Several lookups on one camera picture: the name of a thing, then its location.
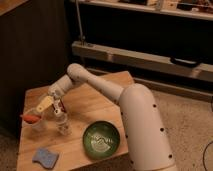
orange object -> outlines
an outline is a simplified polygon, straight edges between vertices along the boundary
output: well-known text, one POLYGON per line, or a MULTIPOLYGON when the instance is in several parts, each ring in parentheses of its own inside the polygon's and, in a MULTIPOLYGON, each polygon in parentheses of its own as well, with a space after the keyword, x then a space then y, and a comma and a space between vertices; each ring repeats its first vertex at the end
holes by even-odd
POLYGON ((41 116, 33 115, 33 114, 27 114, 27 115, 20 115, 20 117, 27 123, 33 124, 38 122, 41 119, 41 116))

shelf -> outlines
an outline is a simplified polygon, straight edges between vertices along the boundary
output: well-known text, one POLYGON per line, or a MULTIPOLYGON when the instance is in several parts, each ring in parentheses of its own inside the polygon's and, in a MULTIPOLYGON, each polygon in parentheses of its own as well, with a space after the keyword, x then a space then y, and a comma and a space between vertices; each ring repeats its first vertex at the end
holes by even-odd
POLYGON ((123 10, 131 10, 131 11, 139 11, 139 12, 150 12, 156 14, 165 14, 179 17, 187 17, 187 18, 195 18, 195 19, 203 19, 213 21, 213 14, 205 13, 205 12, 197 12, 195 9, 193 11, 184 11, 177 9, 178 1, 159 1, 156 3, 151 0, 147 2, 146 5, 138 5, 138 4, 130 4, 130 3, 122 3, 117 0, 79 0, 79 4, 86 5, 95 5, 102 7, 110 7, 117 8, 123 10))

green bowl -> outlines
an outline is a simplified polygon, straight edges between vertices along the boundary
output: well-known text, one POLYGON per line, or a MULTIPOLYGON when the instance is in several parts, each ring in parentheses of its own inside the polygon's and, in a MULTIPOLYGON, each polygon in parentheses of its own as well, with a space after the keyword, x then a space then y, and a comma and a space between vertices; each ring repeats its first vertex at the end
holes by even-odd
POLYGON ((83 135, 84 149, 92 159, 110 157, 117 150, 119 143, 118 130, 106 121, 94 122, 85 130, 83 135))

small cup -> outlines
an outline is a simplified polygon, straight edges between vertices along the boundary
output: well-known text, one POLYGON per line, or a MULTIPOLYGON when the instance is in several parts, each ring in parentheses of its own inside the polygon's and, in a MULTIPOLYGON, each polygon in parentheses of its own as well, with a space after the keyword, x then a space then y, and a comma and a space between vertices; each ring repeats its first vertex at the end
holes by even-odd
POLYGON ((36 111, 35 108, 31 108, 24 113, 24 115, 28 115, 28 114, 41 116, 41 119, 39 121, 35 122, 35 123, 32 123, 32 124, 23 120, 25 125, 30 126, 33 130, 38 131, 38 132, 44 131, 46 129, 46 124, 45 124, 45 121, 44 121, 44 118, 43 118, 43 113, 38 114, 38 112, 36 111))

wall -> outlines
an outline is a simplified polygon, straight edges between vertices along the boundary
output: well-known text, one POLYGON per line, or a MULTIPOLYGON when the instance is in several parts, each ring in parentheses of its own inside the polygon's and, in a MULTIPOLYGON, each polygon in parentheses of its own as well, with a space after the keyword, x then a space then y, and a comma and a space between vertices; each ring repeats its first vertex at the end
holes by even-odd
POLYGON ((68 37, 60 0, 30 0, 0 17, 0 126, 18 135, 25 90, 66 72, 68 37))

